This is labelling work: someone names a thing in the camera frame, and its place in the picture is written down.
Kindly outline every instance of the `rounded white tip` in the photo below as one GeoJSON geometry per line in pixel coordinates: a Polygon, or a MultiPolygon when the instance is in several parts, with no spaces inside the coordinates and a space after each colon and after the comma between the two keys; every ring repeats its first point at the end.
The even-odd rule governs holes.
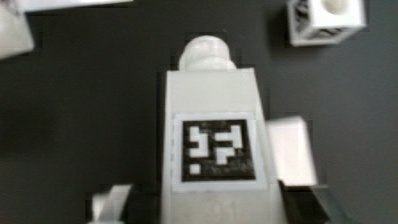
{"type": "Polygon", "coordinates": [[[236,69],[229,56],[227,44],[213,36],[197,37],[185,47],[179,58],[179,70],[231,70],[236,69]]]}

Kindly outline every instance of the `white plastic part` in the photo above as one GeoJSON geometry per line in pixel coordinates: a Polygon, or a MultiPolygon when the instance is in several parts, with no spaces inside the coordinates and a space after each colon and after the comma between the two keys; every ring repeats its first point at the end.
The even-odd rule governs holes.
{"type": "Polygon", "coordinates": [[[274,151],[277,178],[286,186],[318,184],[307,126],[300,117],[284,118],[266,123],[274,151]]]}
{"type": "Polygon", "coordinates": [[[293,46],[330,45],[366,27],[362,0],[290,0],[293,46]]]}
{"type": "Polygon", "coordinates": [[[179,71],[215,71],[236,69],[226,42],[213,36],[197,37],[179,58],[179,71]]]}
{"type": "Polygon", "coordinates": [[[19,0],[21,9],[27,12],[131,1],[133,0],[19,0]]]}
{"type": "Polygon", "coordinates": [[[121,224],[121,212],[126,203],[131,185],[115,185],[107,194],[92,197],[92,217],[89,224],[121,224]]]}
{"type": "Polygon", "coordinates": [[[25,14],[14,0],[0,1],[0,59],[34,49],[25,14]]]}
{"type": "Polygon", "coordinates": [[[162,224],[286,223],[254,70],[234,69],[231,65],[222,40],[208,36],[194,39],[181,56],[179,71],[167,73],[162,224]],[[227,63],[215,63],[217,66],[199,63],[201,66],[190,66],[213,57],[227,63]],[[211,129],[210,124],[229,128],[217,130],[215,125],[211,129]],[[242,128],[242,143],[236,125],[242,128]],[[224,176],[227,178],[220,180],[215,176],[210,182],[217,182],[217,187],[210,187],[211,184],[195,179],[206,176],[206,163],[202,158],[192,158],[186,153],[192,147],[199,147],[195,142],[188,141],[190,126],[199,126],[199,134],[206,133],[211,136],[211,144],[217,144],[208,147],[206,157],[215,169],[233,163],[242,152],[252,155],[252,179],[229,180],[229,176],[224,176]],[[229,145],[220,144],[222,139],[231,139],[229,145]],[[233,148],[234,154],[222,147],[233,148]],[[217,164],[217,151],[222,164],[217,164]]]}

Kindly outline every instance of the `black surface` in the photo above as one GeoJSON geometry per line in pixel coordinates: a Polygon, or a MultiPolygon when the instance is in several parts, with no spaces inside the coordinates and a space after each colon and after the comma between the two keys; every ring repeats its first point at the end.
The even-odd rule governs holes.
{"type": "Polygon", "coordinates": [[[0,223],[85,223],[85,198],[130,182],[128,223],[155,223],[165,71],[201,34],[256,68],[268,118],[309,121],[320,179],[354,218],[398,223],[396,10],[398,1],[366,1],[366,30],[300,49],[281,0],[32,13],[37,49],[0,62],[0,223]]]}
{"type": "Polygon", "coordinates": [[[329,214],[307,186],[286,187],[279,181],[288,224],[329,224],[329,214]]]}

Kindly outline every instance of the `qr code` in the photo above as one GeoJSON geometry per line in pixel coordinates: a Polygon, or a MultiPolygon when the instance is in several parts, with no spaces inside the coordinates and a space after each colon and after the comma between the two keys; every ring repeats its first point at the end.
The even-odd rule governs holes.
{"type": "Polygon", "coordinates": [[[247,120],[183,121],[181,181],[254,180],[247,120]]]}

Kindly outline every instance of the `white cube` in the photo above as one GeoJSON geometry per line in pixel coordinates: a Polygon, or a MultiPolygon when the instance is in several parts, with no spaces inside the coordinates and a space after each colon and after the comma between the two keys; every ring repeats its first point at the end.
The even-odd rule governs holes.
{"type": "Polygon", "coordinates": [[[339,44],[366,27],[362,0],[290,0],[293,46],[339,44]]]}

